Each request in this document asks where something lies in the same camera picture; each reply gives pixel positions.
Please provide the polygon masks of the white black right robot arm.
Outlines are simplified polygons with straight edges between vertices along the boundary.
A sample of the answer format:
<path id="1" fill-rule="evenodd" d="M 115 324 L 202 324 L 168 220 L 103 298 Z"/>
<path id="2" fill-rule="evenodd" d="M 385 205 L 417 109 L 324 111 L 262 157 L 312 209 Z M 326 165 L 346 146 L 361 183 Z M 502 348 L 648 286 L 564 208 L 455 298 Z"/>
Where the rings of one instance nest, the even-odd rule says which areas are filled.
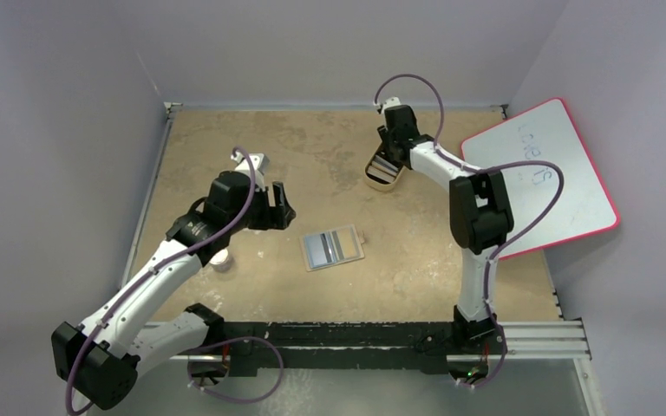
<path id="1" fill-rule="evenodd" d="M 421 173 L 447 191 L 449 227 L 462 258 L 452 340 L 460 351 L 472 353 L 495 330 L 490 301 L 496 251 L 514 227 L 503 174 L 471 166 L 441 149 L 433 137 L 420 132 L 412 107 L 395 100 L 377 111 L 383 117 L 377 132 L 385 160 Z"/>

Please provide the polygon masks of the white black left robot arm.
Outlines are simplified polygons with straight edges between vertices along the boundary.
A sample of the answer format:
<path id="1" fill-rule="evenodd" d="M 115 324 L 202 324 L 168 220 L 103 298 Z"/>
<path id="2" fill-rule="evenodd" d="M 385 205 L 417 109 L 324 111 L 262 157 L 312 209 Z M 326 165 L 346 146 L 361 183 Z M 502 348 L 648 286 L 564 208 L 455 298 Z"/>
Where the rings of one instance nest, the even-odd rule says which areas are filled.
<path id="1" fill-rule="evenodd" d="M 282 182 L 266 186 L 255 170 L 223 171 L 208 194 L 174 220 L 126 286 L 79 324 L 63 322 L 51 335 L 55 370 L 66 383 L 67 414 L 117 406 L 144 373 L 178 353 L 214 354 L 227 345 L 257 341 L 253 335 L 228 337 L 225 319 L 199 303 L 169 323 L 145 326 L 181 285 L 229 246 L 235 233 L 283 231 L 296 216 Z"/>

